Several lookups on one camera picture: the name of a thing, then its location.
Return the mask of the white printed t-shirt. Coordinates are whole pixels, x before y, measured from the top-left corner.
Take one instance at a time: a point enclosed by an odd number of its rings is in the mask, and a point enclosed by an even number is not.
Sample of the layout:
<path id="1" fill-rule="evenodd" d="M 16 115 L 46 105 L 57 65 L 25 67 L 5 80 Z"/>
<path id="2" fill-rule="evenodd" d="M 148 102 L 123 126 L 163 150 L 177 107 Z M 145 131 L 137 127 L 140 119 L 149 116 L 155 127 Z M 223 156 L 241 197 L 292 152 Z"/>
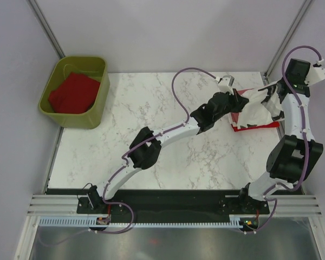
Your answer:
<path id="1" fill-rule="evenodd" d="M 252 120 L 248 125 L 241 126 L 237 124 L 237 126 L 239 128 L 247 128 L 283 121 L 284 111 L 277 94 L 277 84 L 254 89 L 257 89 L 257 94 L 255 96 L 255 110 L 252 113 Z"/>

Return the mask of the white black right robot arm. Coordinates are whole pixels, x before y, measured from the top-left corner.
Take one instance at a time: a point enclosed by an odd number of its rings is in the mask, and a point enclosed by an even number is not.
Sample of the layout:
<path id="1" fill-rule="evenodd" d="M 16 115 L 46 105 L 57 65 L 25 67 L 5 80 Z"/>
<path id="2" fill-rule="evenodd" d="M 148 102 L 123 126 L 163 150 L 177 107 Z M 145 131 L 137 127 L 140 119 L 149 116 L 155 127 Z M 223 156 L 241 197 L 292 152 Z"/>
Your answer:
<path id="1" fill-rule="evenodd" d="M 307 179 L 323 153 L 323 145 L 315 141 L 308 115 L 311 84 L 325 79 L 321 64 L 291 59 L 283 78 L 275 82 L 284 112 L 284 132 L 268 156 L 266 172 L 240 190 L 238 209 L 250 213 L 257 202 L 283 188 L 296 191 Z"/>

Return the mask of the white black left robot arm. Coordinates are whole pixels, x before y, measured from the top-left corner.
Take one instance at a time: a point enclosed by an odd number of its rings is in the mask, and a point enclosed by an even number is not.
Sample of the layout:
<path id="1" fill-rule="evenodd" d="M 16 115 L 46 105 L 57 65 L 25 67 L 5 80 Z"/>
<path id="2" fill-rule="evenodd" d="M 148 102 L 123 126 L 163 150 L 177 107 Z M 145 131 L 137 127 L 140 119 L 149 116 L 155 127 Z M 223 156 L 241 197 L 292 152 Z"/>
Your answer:
<path id="1" fill-rule="evenodd" d="M 103 191 L 99 192 L 95 185 L 89 188 L 89 207 L 96 213 L 106 211 L 108 204 L 115 204 L 109 200 L 119 188 L 136 173 L 152 167 L 164 147 L 208 131 L 223 116 L 241 112 L 247 103 L 249 99 L 242 97 L 236 90 L 232 94 L 217 92 L 207 103 L 194 110 L 185 121 L 154 131 L 149 127 L 142 128 L 129 150 L 122 156 L 122 166 L 104 183 Z"/>

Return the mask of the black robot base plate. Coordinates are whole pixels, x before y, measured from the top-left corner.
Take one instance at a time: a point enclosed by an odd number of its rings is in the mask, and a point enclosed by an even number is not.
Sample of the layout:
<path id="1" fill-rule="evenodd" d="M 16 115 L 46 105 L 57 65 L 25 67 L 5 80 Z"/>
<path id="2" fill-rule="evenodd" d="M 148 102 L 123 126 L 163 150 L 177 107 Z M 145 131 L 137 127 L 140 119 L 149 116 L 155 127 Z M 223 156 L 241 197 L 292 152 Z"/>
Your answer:
<path id="1" fill-rule="evenodd" d="M 79 198 L 78 214 L 109 214 L 115 223 L 227 222 L 230 215 L 267 215 L 265 201 L 241 200 L 240 190 L 118 190 L 112 205 L 93 209 Z"/>

